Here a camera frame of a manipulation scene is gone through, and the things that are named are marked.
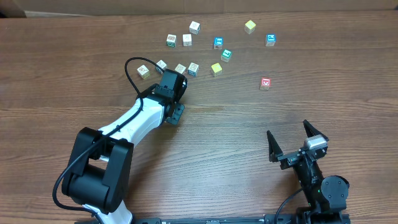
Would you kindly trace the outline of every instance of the cube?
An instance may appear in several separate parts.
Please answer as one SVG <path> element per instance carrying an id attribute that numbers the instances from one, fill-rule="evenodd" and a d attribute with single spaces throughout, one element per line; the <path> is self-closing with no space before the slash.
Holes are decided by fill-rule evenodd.
<path id="1" fill-rule="evenodd" d="M 138 74 L 141 78 L 146 79 L 150 75 L 149 69 L 145 65 L 141 65 L 141 67 L 137 68 Z"/>
<path id="2" fill-rule="evenodd" d="M 253 33 L 253 31 L 256 29 L 256 24 L 253 21 L 249 21 L 244 25 L 244 31 L 246 31 L 248 34 Z"/>
<path id="3" fill-rule="evenodd" d="M 165 63 L 163 60 L 158 61 L 156 64 L 157 64 L 160 68 L 162 68 L 163 70 L 165 70 L 165 69 L 167 68 L 166 63 Z M 158 67 L 156 67 L 156 70 L 157 70 L 160 74 L 163 74 L 163 72 L 162 72 Z"/>
<path id="4" fill-rule="evenodd" d="M 271 87 L 271 79 L 263 77 L 260 83 L 260 90 L 268 90 L 269 87 Z"/>
<path id="5" fill-rule="evenodd" d="M 223 48 L 223 38 L 222 37 L 215 37 L 214 38 L 214 49 L 221 50 Z"/>
<path id="6" fill-rule="evenodd" d="M 229 62 L 229 60 L 232 57 L 232 51 L 225 49 L 223 53 L 221 54 L 221 60 L 224 62 Z"/>
<path id="7" fill-rule="evenodd" d="M 177 36 L 176 36 L 176 35 L 169 34 L 169 35 L 167 36 L 167 40 L 166 40 L 167 46 L 169 46 L 169 47 L 175 47 L 175 41 L 176 41 L 176 40 L 177 40 Z"/>
<path id="8" fill-rule="evenodd" d="M 185 75 L 187 73 L 187 68 L 183 66 L 182 64 L 178 64 L 175 69 L 176 72 L 178 72 L 181 75 Z"/>
<path id="9" fill-rule="evenodd" d="M 275 34 L 267 34 L 267 39 L 266 39 L 266 47 L 272 47 L 276 43 L 276 36 Z"/>
<path id="10" fill-rule="evenodd" d="M 198 34 L 200 30 L 200 23 L 192 21 L 189 26 L 189 32 L 192 34 Z"/>
<path id="11" fill-rule="evenodd" d="M 221 68 L 220 63 L 215 63 L 211 66 L 211 72 L 216 77 L 217 75 L 221 75 L 223 73 L 223 69 Z"/>
<path id="12" fill-rule="evenodd" d="M 199 65 L 191 63 L 188 67 L 188 74 L 196 76 L 199 70 Z"/>
<path id="13" fill-rule="evenodd" d="M 192 36 L 191 34 L 182 35 L 182 45 L 184 46 L 192 46 Z"/>

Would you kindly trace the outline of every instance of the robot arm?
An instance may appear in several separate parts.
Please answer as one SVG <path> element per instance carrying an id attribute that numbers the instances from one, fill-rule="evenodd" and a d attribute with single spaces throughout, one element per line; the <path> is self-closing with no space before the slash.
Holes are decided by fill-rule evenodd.
<path id="1" fill-rule="evenodd" d="M 186 87 L 187 79 L 183 75 L 166 70 L 160 84 L 153 85 L 141 95 L 141 112 L 65 174 L 62 193 L 95 211 L 101 218 L 100 223 L 130 224 L 132 214 L 127 210 L 123 198 L 128 189 L 133 148 L 164 121 L 178 123 L 184 110 L 179 100 Z M 76 161 L 89 146 L 127 121 L 141 108 L 140 105 L 141 99 L 137 99 L 128 112 L 99 130 L 83 128 L 76 137 L 68 165 Z M 89 159 L 102 159 L 108 165 L 104 170 L 89 164 Z"/>

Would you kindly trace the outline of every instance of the wood grain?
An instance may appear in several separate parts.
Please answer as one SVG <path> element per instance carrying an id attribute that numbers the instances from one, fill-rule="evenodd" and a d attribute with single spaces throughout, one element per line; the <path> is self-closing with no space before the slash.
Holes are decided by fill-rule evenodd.
<path id="1" fill-rule="evenodd" d="M 247 35 L 252 19 L 256 31 Z M 182 47 L 190 21 L 202 30 Z M 277 34 L 265 48 L 267 33 Z M 165 45 L 167 34 L 178 46 Z M 212 49 L 215 36 L 233 51 Z M 178 126 L 153 130 L 134 150 L 127 207 L 137 217 L 200 218 L 275 213 L 299 184 L 267 160 L 266 131 L 297 150 L 309 120 L 331 140 L 324 173 L 350 181 L 353 223 L 398 216 L 398 14 L 394 11 L 202 16 L 7 19 L 0 22 L 0 223 L 73 223 L 88 214 L 56 207 L 55 179 L 77 132 L 100 128 L 133 104 L 129 57 L 199 64 L 188 76 Z M 220 62 L 214 78 L 210 66 Z M 159 82 L 154 67 L 143 90 Z M 261 77 L 272 79 L 260 91 Z M 62 202 L 73 202 L 59 195 Z M 303 195 L 284 212 L 305 205 Z"/>

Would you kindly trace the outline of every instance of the black cable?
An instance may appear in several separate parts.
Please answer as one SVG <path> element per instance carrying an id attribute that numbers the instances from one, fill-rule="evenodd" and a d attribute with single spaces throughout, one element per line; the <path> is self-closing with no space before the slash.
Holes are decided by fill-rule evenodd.
<path id="1" fill-rule="evenodd" d="M 303 190 L 303 188 L 298 189 L 296 192 L 294 192 L 291 196 L 289 196 L 278 208 L 278 211 L 276 211 L 275 213 L 275 217 L 274 217 L 274 224 L 277 224 L 278 222 L 278 215 L 279 212 L 282 211 L 282 208 L 285 206 L 285 204 L 292 198 L 294 198 L 294 196 L 296 196 L 298 193 L 300 193 Z"/>
<path id="2" fill-rule="evenodd" d="M 86 149 L 86 151 L 84 151 L 82 154 L 80 154 L 80 156 L 78 156 L 67 168 L 65 168 L 65 170 L 63 170 L 63 172 L 61 173 L 61 175 L 58 177 L 57 181 L 55 182 L 54 188 L 53 188 L 53 190 L 52 190 L 52 199 L 53 199 L 54 203 L 55 203 L 58 207 L 63 208 L 63 209 L 66 209 L 66 210 L 89 212 L 89 213 L 91 213 L 93 216 L 95 216 L 95 217 L 97 218 L 97 220 L 98 220 L 100 223 L 102 223 L 102 220 L 100 219 L 100 216 L 99 216 L 96 212 L 92 211 L 91 209 L 89 209 L 89 208 L 84 208 L 84 207 L 72 207 L 72 206 L 68 206 L 68 205 L 64 205 L 64 204 L 60 203 L 60 202 L 58 201 L 58 198 L 57 198 L 57 190 L 58 190 L 58 187 L 59 187 L 59 185 L 60 185 L 62 179 L 65 177 L 65 174 L 66 174 L 66 173 L 67 173 L 67 172 L 68 172 L 68 171 L 69 171 L 69 170 L 70 170 L 70 169 L 71 169 L 83 156 L 85 156 L 86 154 L 91 154 L 92 152 L 94 152 L 94 150 L 96 150 L 96 149 L 98 148 L 98 146 L 100 146 L 107 138 L 109 138 L 112 134 L 118 132 L 121 128 L 123 128 L 125 125 L 127 125 L 130 121 L 132 121 L 132 120 L 141 112 L 142 107 L 144 106 L 144 101 L 143 101 L 143 99 L 142 99 L 141 92 L 138 90 L 137 86 L 136 86 L 136 85 L 134 84 L 134 82 L 132 81 L 132 79 L 131 79 L 131 77 L 130 77 L 130 75 L 129 75 L 129 72 L 128 72 L 128 70 L 127 70 L 127 65 L 128 65 L 128 63 L 129 63 L 130 61 L 132 61 L 132 60 L 144 60 L 144 61 L 147 61 L 147 62 L 149 62 L 149 63 L 155 65 L 155 66 L 156 66 L 157 68 L 159 68 L 162 72 L 164 72 L 164 70 L 163 70 L 162 68 L 160 68 L 155 62 L 153 62 L 153 61 L 151 61 L 151 60 L 149 60 L 149 59 L 146 59 L 146 58 L 142 58 L 142 57 L 133 57 L 133 58 L 129 58 L 129 59 L 126 61 L 126 63 L 124 64 L 124 71 L 125 71 L 125 73 L 126 73 L 127 79 L 130 81 L 132 87 L 135 89 L 135 91 L 137 92 L 138 97 L 139 97 L 139 99 L 140 99 L 140 106 L 139 106 L 139 109 L 138 109 L 137 112 L 135 112 L 130 118 L 128 118 L 127 120 L 125 120 L 125 122 L 121 123 L 119 126 L 116 126 L 115 129 L 113 129 L 113 130 L 112 130 L 111 132 L 109 132 L 108 134 L 102 136 L 101 139 L 99 139 L 98 141 L 96 141 L 94 144 L 92 144 L 90 147 L 88 147 L 88 148 Z"/>

